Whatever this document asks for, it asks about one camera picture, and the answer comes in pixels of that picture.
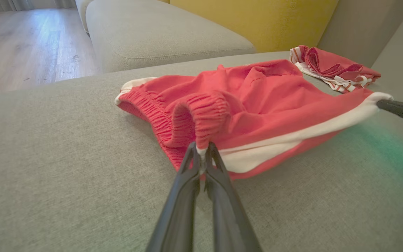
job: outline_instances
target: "wooden floor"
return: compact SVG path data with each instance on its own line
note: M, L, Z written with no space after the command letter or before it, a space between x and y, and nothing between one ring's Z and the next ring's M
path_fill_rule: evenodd
M99 73L76 9L0 12L0 93Z

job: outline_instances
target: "clothing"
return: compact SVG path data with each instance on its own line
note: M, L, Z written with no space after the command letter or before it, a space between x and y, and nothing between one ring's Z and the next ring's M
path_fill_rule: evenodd
M376 113L389 94L330 96L282 59L125 83L115 103L152 125L176 169L195 141L214 142L232 179L264 172Z
M365 88L381 76L350 59L304 45L290 49L290 61L301 72L323 80L333 90L342 93Z

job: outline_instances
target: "white trim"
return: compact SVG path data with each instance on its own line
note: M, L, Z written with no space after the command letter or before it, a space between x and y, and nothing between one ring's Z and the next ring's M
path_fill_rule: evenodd
M132 90L133 87L135 86L140 86L142 84L145 84L151 80L156 79L156 77L147 77L147 78L141 78L141 79L135 79L131 80L129 82L126 82L122 87L120 88L120 93L116 96L115 98L115 104L119 105L121 101L119 100L119 97L125 93L128 93Z
M352 91L352 90L354 90L355 85L365 86L366 83L370 83L372 81L371 78L366 78L363 75L357 76L357 78L361 79L358 82L354 82L352 80L345 80L337 75L334 76L334 78L332 79L329 77L324 77L324 76L319 75L310 65L307 65L306 62L296 62L294 64L296 67L298 67L298 69L301 72L324 81L326 84L328 84L331 87L332 90L335 90L335 91L343 92L343 91L345 91L344 86L347 86L349 84L351 84L352 86L351 86L351 88L348 88L348 91Z
M297 47L295 47L295 51L298 54L298 57L297 57L298 61L304 61L303 54L301 53L301 48L299 48L299 46L297 46Z
M198 155L201 157L202 161L205 161L205 155L206 155L206 150L208 150L208 148L205 149L199 149L197 146L195 146L195 148L197 149L197 153Z
M374 115L379 109L376 102L381 99L392 100L389 94L375 92L370 94L360 105L328 121L289 134L253 142L248 145L219 150L229 171L245 173L259 164L278 156L312 137L339 131Z

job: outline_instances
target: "yellow cushion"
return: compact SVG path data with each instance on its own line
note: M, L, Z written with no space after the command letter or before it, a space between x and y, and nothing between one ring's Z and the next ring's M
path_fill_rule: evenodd
M247 38L258 51L316 46L338 0L170 0Z

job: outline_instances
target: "sofa seat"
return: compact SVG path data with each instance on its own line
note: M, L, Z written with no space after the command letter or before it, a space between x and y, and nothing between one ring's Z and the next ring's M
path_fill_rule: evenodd
M231 30L157 0L95 0L86 21L104 73L256 52Z
M176 172L149 123L115 105L120 87L280 58L288 53L167 64L0 94L0 251L144 251ZM403 119L387 112L234 185L264 251L403 251ZM213 251L206 193L197 199L194 247Z

